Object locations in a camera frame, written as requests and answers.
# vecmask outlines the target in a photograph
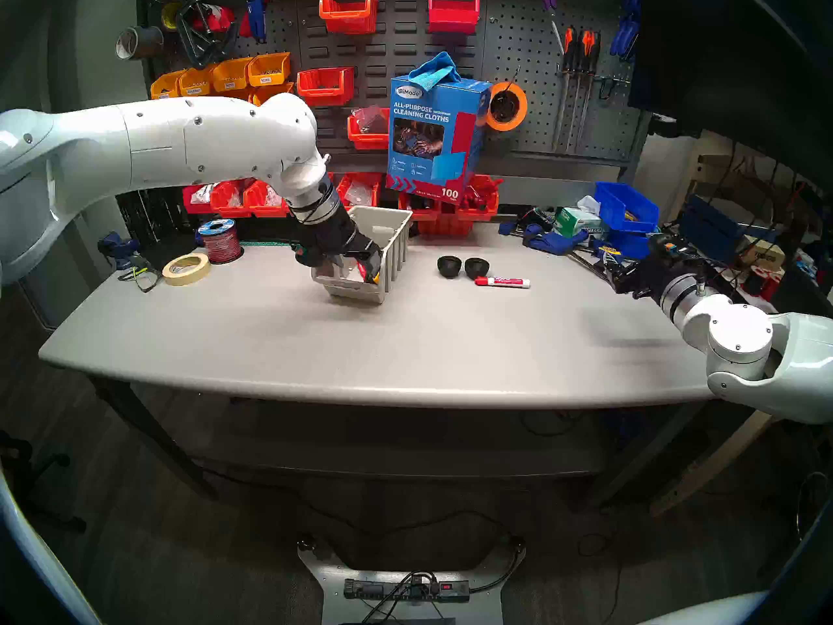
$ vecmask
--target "red marker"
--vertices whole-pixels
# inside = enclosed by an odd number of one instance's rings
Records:
[[[475,277],[474,283],[478,287],[509,287],[529,288],[529,280],[519,280],[511,277]]]

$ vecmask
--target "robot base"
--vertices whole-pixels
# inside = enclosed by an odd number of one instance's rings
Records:
[[[517,569],[526,556],[526,550],[518,554]],[[508,569],[514,557],[514,549],[506,539],[498,543],[476,568],[468,571],[435,572],[439,582],[468,580],[473,588],[494,582]],[[357,598],[344,598],[344,581],[353,578],[372,582],[399,582],[408,572],[357,571],[350,569],[320,539],[302,537],[298,541],[298,558],[321,585],[324,605],[321,610],[321,625],[359,624],[376,601],[367,602]],[[401,622],[402,625],[503,625],[501,591],[512,574],[485,592],[473,593],[465,603],[436,603],[442,613],[434,609],[429,601],[409,602],[401,600],[387,622]],[[380,608],[370,623],[384,619],[393,602],[388,601]]]

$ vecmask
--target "blue microfiber cloth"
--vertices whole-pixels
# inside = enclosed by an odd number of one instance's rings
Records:
[[[524,232],[523,245],[552,255],[567,255],[574,246],[587,239],[586,230],[579,231],[573,237],[564,237],[555,231],[544,234],[542,231],[543,228],[537,223],[531,223]]]
[[[436,54],[421,67],[408,73],[408,82],[419,85],[427,92],[430,92],[442,80],[446,82],[462,80],[452,57],[445,51]]]

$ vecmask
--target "yellow storage bin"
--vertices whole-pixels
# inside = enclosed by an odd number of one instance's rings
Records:
[[[179,77],[180,96],[210,96],[211,75],[216,64],[209,64],[204,69],[187,69]]]
[[[289,53],[267,53],[253,58],[246,67],[246,77],[253,87],[283,84],[289,77]]]
[[[158,100],[158,98],[178,98],[179,93],[179,78],[186,69],[182,71],[173,71],[159,76],[151,85],[151,98]]]
[[[217,67],[214,67],[214,71],[212,72],[214,91],[223,93],[248,87],[246,82],[246,67],[251,61],[251,58],[238,58],[236,60],[220,62]]]
[[[252,95],[249,96],[249,103],[260,107],[276,93],[290,92],[294,86],[295,82],[284,82],[283,84],[270,85],[268,87],[258,87],[252,90]]]

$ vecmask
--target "black rubber cup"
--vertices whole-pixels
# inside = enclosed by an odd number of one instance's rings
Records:
[[[466,274],[470,279],[485,277],[489,273],[489,262],[479,257],[469,257],[466,260]]]
[[[453,255],[443,255],[436,260],[436,267],[442,277],[447,277],[450,280],[460,274],[460,267],[462,265],[463,262],[460,261],[460,258],[454,257]]]

